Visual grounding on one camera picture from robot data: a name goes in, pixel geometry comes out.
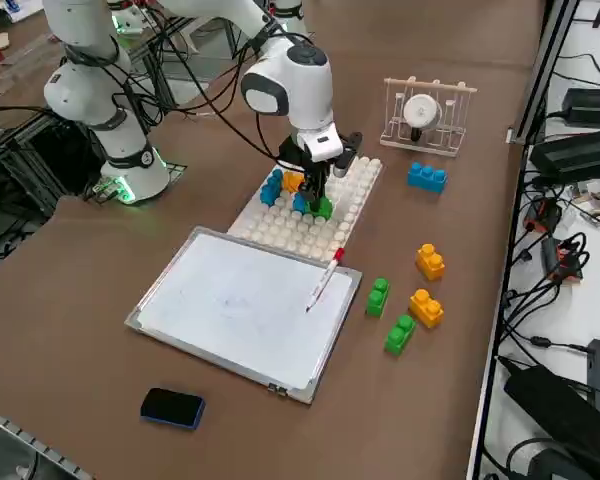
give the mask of lego baseplate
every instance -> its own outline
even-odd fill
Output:
[[[284,189],[272,207],[262,203],[260,189],[275,170],[285,172],[280,167],[271,171],[227,233],[328,262],[335,251],[347,243],[382,170],[382,162],[377,158],[356,157],[344,178],[329,176],[326,196],[333,203],[329,220],[294,211],[293,195]]]

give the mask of orange lego brick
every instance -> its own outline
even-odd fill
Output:
[[[442,305],[431,298],[426,290],[418,290],[409,299],[409,310],[418,320],[424,323],[427,328],[437,326],[444,315]]]
[[[282,177],[282,188],[289,193],[297,193],[302,182],[304,182],[302,173],[285,172]]]
[[[436,253],[436,248],[426,243],[418,250],[416,265],[429,280],[442,278],[444,273],[444,262],[442,255]]]

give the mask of building block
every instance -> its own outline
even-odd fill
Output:
[[[419,163],[411,165],[407,175],[407,185],[429,190],[430,192],[442,193],[446,184],[447,173],[444,170],[423,167]]]
[[[407,345],[413,332],[416,330],[416,322],[409,315],[400,315],[398,323],[387,335],[387,340],[384,344],[384,349],[394,355],[400,355]]]
[[[320,199],[320,207],[318,208],[318,210],[315,212],[311,209],[309,210],[309,213],[311,213],[311,215],[313,215],[314,217],[322,217],[325,220],[329,220],[331,218],[331,215],[333,214],[333,204],[327,197],[322,197]]]
[[[373,289],[367,299],[367,313],[373,317],[380,317],[384,311],[389,296],[389,282],[385,278],[377,278],[373,282]]]
[[[437,326],[444,316],[442,305],[432,299],[429,292],[422,289],[417,290],[409,299],[409,311],[424,323],[427,328]]]
[[[350,238],[356,235],[355,227],[382,169],[382,162],[377,158],[356,157],[343,178],[329,175],[325,185],[325,196],[331,201],[333,212],[331,218],[326,220],[313,215],[308,215],[311,218],[307,218],[308,212],[304,208],[294,211],[293,202],[296,195],[285,189],[280,192],[273,205],[271,198],[277,194],[277,188],[273,189],[273,193],[263,196],[269,202],[263,203],[260,198],[262,187],[268,185],[268,182],[276,184],[275,178],[271,178],[277,177],[278,174],[274,174],[273,171],[284,172],[283,184],[285,173],[297,175],[296,172],[273,167],[238,214],[228,233],[237,238],[266,245],[278,252],[289,252],[303,258],[330,262],[338,248],[345,247]]]
[[[300,213],[307,213],[309,209],[309,205],[307,205],[307,201],[304,199],[302,195],[296,193],[293,196],[293,211]]]
[[[416,265],[430,281],[442,278],[444,261],[442,255],[430,243],[425,243],[416,255]]]
[[[289,193],[298,193],[300,184],[304,182],[304,175],[296,172],[284,172],[282,188]]]

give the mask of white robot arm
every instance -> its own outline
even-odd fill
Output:
[[[343,145],[336,130],[326,55],[303,35],[284,30],[253,0],[160,3],[182,17],[225,18],[251,39],[261,55],[242,78],[243,97],[255,112],[289,118],[293,133],[281,145],[280,159],[305,170],[302,191],[307,200],[319,200],[331,165],[337,175],[344,175],[361,141],[360,134],[353,134]],[[156,195],[168,183],[166,169],[155,161],[133,113],[112,101],[112,95],[122,93],[120,83],[126,81],[130,65],[114,40],[106,4],[43,0],[43,6],[52,31],[67,44],[69,58],[47,83],[47,102],[58,114],[94,131],[109,155],[106,173],[125,178],[134,200]],[[94,57],[99,59],[96,65]]]

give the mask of brown table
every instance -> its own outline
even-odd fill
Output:
[[[166,160],[189,165],[161,198],[139,208],[64,199],[0,267],[0,414],[99,479],[464,476],[520,163],[504,139],[541,2],[305,3],[332,61],[338,127],[361,130],[363,153],[386,167],[347,244],[346,264],[364,278],[311,407],[123,324],[193,227],[226,231],[271,168],[217,120],[171,115],[152,132]],[[479,89],[458,158],[379,145],[382,80],[410,75]],[[229,118],[256,138],[241,102]],[[286,124],[266,120],[275,145]],[[414,160],[447,169],[442,195],[406,187]],[[425,242],[445,256],[435,285],[414,266]],[[377,320],[364,308],[380,275],[392,289]],[[385,354],[387,332],[423,286],[444,323],[418,327],[399,358]],[[140,419],[155,386],[207,400],[198,431]]]

